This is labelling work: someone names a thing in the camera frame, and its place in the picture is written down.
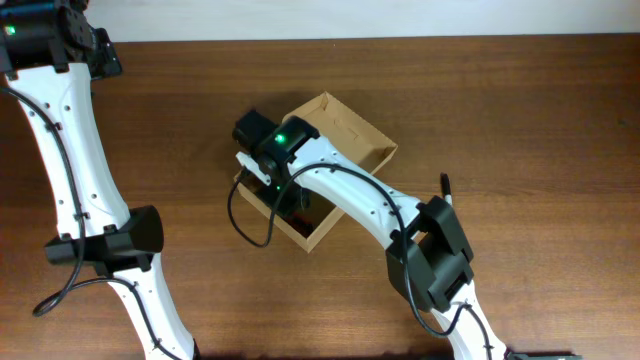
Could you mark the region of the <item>cardboard box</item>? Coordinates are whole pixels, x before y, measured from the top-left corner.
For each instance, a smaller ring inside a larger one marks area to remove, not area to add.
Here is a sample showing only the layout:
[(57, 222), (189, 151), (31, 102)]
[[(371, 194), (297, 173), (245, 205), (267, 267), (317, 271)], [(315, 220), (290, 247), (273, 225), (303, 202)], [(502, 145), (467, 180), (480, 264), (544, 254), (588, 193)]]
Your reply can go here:
[(242, 116), (232, 131), (241, 146), (236, 158), (242, 166), (233, 189), (243, 190), (252, 176), (264, 185), (282, 185), (282, 193), (297, 183), (310, 193), (310, 207), (301, 215), (314, 224), (312, 232), (298, 232), (292, 218), (269, 209), (257, 192), (253, 205), (264, 204), (268, 227), (280, 227), (294, 240), (318, 242), (342, 214), (363, 226), (388, 249), (393, 232), (416, 214), (417, 199), (375, 178), (394, 154), (396, 144), (350, 108), (323, 93), (275, 123), (255, 110)]

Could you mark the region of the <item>black white marker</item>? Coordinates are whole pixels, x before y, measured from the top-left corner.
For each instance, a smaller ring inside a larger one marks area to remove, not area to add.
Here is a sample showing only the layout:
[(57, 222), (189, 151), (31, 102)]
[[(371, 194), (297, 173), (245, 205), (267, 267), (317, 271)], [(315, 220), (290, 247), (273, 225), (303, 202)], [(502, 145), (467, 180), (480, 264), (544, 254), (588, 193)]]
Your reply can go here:
[(440, 183), (441, 183), (441, 190), (442, 190), (444, 200), (449, 205), (453, 205), (451, 182), (450, 182), (449, 176), (446, 173), (440, 174)]

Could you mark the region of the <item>orange utility knife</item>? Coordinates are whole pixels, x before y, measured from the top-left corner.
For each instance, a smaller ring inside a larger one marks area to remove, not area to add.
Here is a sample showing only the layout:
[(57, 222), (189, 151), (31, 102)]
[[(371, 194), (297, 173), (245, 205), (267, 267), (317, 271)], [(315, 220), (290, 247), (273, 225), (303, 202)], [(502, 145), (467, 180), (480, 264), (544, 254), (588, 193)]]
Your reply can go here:
[(313, 222), (298, 213), (292, 215), (292, 226), (298, 232), (312, 232), (314, 230)]

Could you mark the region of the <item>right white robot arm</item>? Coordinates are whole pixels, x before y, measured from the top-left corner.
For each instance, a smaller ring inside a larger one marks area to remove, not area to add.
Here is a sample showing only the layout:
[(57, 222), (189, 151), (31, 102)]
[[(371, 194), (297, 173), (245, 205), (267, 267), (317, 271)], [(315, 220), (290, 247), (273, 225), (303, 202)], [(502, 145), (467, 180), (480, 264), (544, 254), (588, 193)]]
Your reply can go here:
[(378, 241), (392, 287), (424, 331), (449, 341), (455, 358), (508, 358), (479, 304), (474, 254), (446, 176), (442, 195), (423, 202), (378, 180), (297, 116), (276, 124), (252, 110), (235, 123), (232, 137), (242, 148), (240, 175), (262, 184), (270, 228), (319, 195)]

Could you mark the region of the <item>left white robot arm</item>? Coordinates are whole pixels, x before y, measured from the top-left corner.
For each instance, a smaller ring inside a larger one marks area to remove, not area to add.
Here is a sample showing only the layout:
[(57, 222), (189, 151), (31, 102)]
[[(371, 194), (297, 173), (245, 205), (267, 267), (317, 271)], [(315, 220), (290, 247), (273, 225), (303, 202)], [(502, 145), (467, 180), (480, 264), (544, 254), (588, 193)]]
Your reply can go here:
[(92, 106), (91, 84), (119, 76), (108, 33), (89, 24), (85, 1), (1, 4), (2, 93), (18, 100), (33, 131), (55, 200), (57, 234), (45, 246), (52, 264), (73, 267), (63, 287), (37, 304), (42, 317), (72, 291), (90, 265), (94, 283), (119, 296), (148, 359), (197, 359), (166, 284), (158, 210), (130, 208), (108, 167)]

